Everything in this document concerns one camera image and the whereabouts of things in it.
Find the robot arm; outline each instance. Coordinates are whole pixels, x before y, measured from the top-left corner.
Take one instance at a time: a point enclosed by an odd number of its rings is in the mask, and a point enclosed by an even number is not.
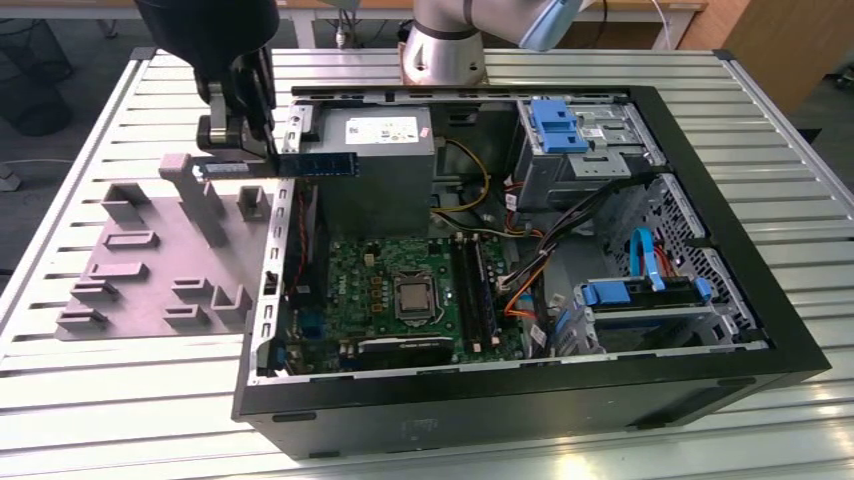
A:
[[[210,114],[198,149],[276,176],[276,95],[267,42],[279,28],[275,0],[134,0],[160,48],[193,68]],[[411,83],[473,85],[485,74],[480,30],[531,50],[555,46],[593,0],[416,0],[403,63]]]
[[[416,0],[403,53],[417,85],[473,85],[485,66],[480,31],[528,50],[557,44],[579,10],[593,0]]]
[[[279,28],[275,0],[136,0],[160,48],[193,68],[210,114],[198,119],[198,149],[272,176],[276,94],[265,47]]]

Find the trash bin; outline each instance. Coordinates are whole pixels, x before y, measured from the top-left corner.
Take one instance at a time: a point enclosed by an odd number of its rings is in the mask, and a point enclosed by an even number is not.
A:
[[[1,52],[0,117],[30,137],[56,133],[70,122],[70,108],[56,87],[33,81]]]
[[[45,20],[0,20],[0,52],[37,82],[52,85],[66,79],[73,68]]]

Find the cpu socket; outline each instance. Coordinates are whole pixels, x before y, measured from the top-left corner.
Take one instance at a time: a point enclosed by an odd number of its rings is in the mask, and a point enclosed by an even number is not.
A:
[[[395,317],[409,327],[420,327],[436,317],[432,275],[400,272],[393,277]]]

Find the wooden cabinet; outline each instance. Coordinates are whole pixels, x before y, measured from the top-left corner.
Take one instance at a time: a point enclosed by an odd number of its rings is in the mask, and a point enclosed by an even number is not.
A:
[[[679,48],[730,50],[791,112],[854,46],[852,20],[851,0],[710,0]]]

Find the aluminum table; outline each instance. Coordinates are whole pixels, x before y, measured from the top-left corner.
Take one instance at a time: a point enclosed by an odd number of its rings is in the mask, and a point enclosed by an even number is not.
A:
[[[852,197],[736,62],[683,51],[487,55],[492,84],[659,88],[832,370],[682,428],[297,463],[229,419],[239,335],[52,338],[106,219],[97,200],[109,182],[173,194],[157,159],[196,152],[204,104],[190,69],[165,54],[134,58],[0,298],[0,477],[854,476]],[[276,51],[273,64],[280,105],[292,85],[399,83],[392,50]],[[240,183],[218,182],[217,192]]]

